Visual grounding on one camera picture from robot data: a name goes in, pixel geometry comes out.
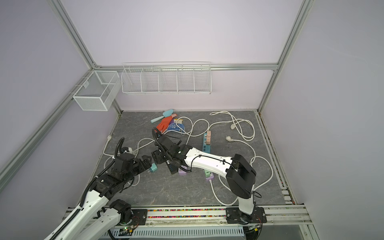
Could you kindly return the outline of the black power strip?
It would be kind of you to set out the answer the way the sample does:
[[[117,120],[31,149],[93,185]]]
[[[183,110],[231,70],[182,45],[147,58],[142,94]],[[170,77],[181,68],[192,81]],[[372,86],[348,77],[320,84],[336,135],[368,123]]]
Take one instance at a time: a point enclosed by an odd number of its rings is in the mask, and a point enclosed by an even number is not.
[[[166,161],[166,163],[167,163],[167,167],[168,167],[168,169],[172,175],[178,173],[179,168],[176,165],[172,164],[170,161]]]

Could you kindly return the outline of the teal usb charger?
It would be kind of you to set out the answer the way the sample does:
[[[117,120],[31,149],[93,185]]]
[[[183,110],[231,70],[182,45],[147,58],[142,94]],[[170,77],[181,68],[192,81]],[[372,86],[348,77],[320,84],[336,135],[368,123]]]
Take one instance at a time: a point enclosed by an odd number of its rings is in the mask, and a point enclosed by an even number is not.
[[[153,172],[155,172],[155,171],[157,171],[158,170],[158,167],[157,167],[157,165],[155,164],[155,163],[153,163],[152,165],[151,165],[151,167],[149,168],[149,171],[151,172],[151,173],[153,173]]]

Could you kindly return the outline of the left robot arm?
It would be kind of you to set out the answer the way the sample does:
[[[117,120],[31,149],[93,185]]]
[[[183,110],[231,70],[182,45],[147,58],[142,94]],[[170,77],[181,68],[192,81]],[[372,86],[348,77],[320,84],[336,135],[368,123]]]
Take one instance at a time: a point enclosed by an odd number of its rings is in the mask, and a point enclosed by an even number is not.
[[[115,154],[112,162],[87,185],[80,203],[47,240],[97,239],[119,223],[130,224],[135,218],[132,206],[123,200],[112,202],[99,220],[86,230],[87,223],[136,176],[150,169],[152,157],[136,158],[129,153]]]

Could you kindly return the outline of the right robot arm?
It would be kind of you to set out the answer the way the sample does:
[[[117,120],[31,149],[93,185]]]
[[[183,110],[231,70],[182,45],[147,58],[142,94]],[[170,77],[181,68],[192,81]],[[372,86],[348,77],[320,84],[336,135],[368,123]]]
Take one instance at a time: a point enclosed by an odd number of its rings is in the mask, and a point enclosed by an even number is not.
[[[253,187],[256,180],[256,171],[239,154],[233,157],[221,157],[200,151],[189,145],[178,145],[167,136],[154,137],[156,151],[159,154],[156,160],[171,164],[186,173],[194,168],[208,170],[224,177],[233,194],[238,197],[239,210],[250,216],[254,212]]]

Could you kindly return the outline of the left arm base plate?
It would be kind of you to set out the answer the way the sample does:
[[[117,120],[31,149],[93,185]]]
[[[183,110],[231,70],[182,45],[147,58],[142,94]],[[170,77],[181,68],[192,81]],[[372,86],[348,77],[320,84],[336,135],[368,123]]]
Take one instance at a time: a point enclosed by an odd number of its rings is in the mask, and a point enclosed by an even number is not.
[[[121,226],[143,226],[146,224],[147,215],[147,209],[131,209],[121,214],[119,224]]]

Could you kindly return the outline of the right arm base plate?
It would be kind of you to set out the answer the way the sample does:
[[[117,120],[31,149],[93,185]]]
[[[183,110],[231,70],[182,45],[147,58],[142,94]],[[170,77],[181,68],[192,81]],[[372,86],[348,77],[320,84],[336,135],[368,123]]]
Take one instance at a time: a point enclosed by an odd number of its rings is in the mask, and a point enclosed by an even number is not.
[[[267,217],[264,208],[255,206],[253,213],[248,215],[239,210],[239,208],[226,208],[226,221],[228,224],[265,224]]]

